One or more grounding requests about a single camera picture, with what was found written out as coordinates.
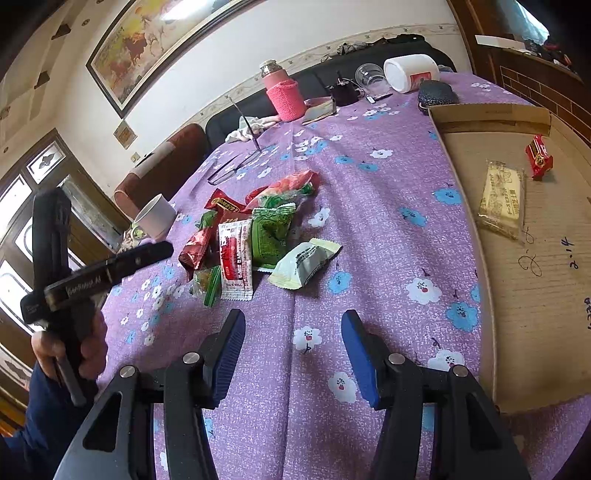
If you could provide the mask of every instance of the wallpaper border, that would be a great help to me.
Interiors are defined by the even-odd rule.
[[[370,30],[349,37],[339,38],[302,53],[298,53],[288,59],[278,60],[278,62],[286,69],[288,74],[292,74],[320,63],[322,58],[326,57],[327,54],[336,51],[344,42],[364,41],[371,43],[382,37],[392,38],[402,33],[423,35],[428,39],[432,35],[460,34],[460,30],[456,24],[399,25],[397,27],[380,28],[378,30]],[[237,102],[259,91],[261,88],[261,74],[258,73],[255,76],[246,79],[244,82],[239,83],[234,88],[207,104],[187,120],[180,128],[190,123],[197,123],[205,129],[205,125],[211,117],[231,105],[228,99],[226,99],[226,95],[229,95],[235,102]]]

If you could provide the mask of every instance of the red label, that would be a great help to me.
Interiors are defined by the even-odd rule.
[[[415,73],[410,76],[410,89],[416,90],[423,80],[431,80],[431,72]]]

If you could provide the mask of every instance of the black pouch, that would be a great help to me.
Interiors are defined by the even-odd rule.
[[[423,80],[418,89],[418,109],[424,115],[429,114],[429,107],[433,105],[451,105],[460,103],[456,92],[447,83],[437,80]]]

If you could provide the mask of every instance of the eyeglasses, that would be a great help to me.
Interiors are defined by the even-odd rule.
[[[215,172],[213,172],[213,174],[210,175],[209,178],[207,179],[207,182],[210,185],[214,185],[214,186],[220,185],[221,183],[225,182],[226,180],[231,179],[236,174],[236,172],[238,170],[240,170],[242,167],[244,167],[247,163],[249,163],[254,156],[260,155],[262,153],[262,148],[259,145],[258,141],[256,140],[255,133],[252,131],[251,124],[248,123],[246,116],[238,108],[238,105],[236,105],[236,103],[234,103],[234,100],[232,100],[228,95],[226,95],[226,98],[232,102],[232,105],[236,107],[236,110],[238,110],[238,113],[240,113],[240,115],[242,116],[242,118],[246,122],[246,126],[248,127],[248,131],[251,134],[252,142],[255,144],[256,150],[254,152],[248,154],[246,156],[246,158],[244,160],[242,160],[235,167],[227,168],[227,165],[231,164],[240,155],[236,155],[235,157],[231,158],[229,161],[224,163],[224,165],[222,165],[219,169],[217,169]]]

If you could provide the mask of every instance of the table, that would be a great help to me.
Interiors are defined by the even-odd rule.
[[[441,79],[463,103],[526,103],[471,74]],[[320,190],[299,207],[290,235],[338,242],[341,253],[296,292],[255,273],[250,302],[219,301],[208,309],[189,295],[177,257],[215,188],[207,178],[231,156],[252,151],[250,143],[221,145],[171,201],[178,211],[168,236],[172,259],[111,291],[103,308],[109,358],[100,382],[128,363],[143,371],[166,366],[240,308],[246,338],[228,397],[204,412],[219,477],[362,479],[384,412],[361,398],[341,315],[356,309],[392,351],[420,365],[465,364],[477,372],[480,298],[462,198],[429,118],[417,109],[417,92],[376,105],[360,100],[305,127],[279,124],[259,143],[264,152],[220,188],[243,201],[296,170],[319,172]],[[155,408],[157,473],[166,478],[162,417]],[[533,478],[553,477],[590,417],[585,397],[508,419]],[[433,408],[426,406],[420,479],[428,478],[432,431]]]

